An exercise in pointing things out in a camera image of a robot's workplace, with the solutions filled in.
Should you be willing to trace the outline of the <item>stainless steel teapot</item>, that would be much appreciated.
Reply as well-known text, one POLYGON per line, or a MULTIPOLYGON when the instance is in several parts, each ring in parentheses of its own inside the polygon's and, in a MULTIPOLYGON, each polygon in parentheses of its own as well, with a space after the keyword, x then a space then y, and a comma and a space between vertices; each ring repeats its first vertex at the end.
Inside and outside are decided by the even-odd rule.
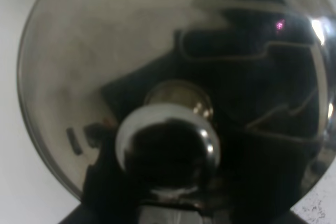
POLYGON ((64 223, 301 223, 335 159, 335 8, 37 0, 17 87, 64 223))

